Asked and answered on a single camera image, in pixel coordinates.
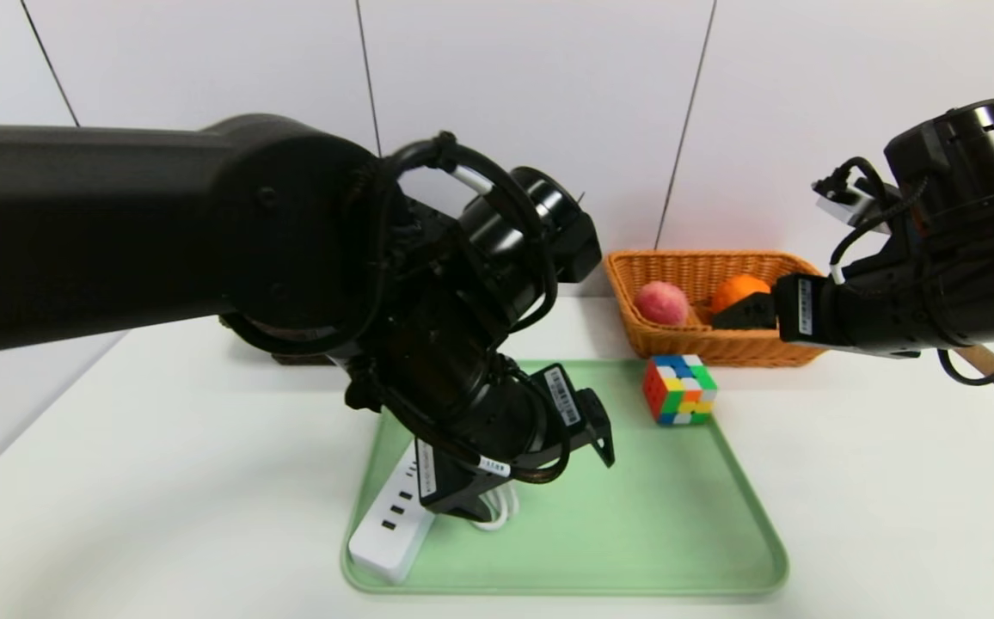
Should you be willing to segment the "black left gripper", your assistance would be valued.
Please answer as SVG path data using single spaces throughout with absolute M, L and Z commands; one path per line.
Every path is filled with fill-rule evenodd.
M 473 456 L 535 471 L 555 467 L 577 448 L 592 447 L 605 467 L 615 465 L 603 401 L 557 362 L 532 373 L 494 367 L 457 405 L 435 422 L 453 444 Z M 513 475 L 462 461 L 422 438 L 417 438 L 414 453 L 423 508 L 472 524 L 493 524 L 500 517 L 500 501 L 487 491 L 514 481 Z

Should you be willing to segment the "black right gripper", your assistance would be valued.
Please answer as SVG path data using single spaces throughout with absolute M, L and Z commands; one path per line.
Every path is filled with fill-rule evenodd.
M 844 285 L 801 272 L 777 280 L 773 295 L 755 292 L 712 316 L 716 330 L 777 330 L 780 340 L 840 352 L 894 352 L 887 306 L 868 297 L 889 282 L 879 272 L 856 272 Z

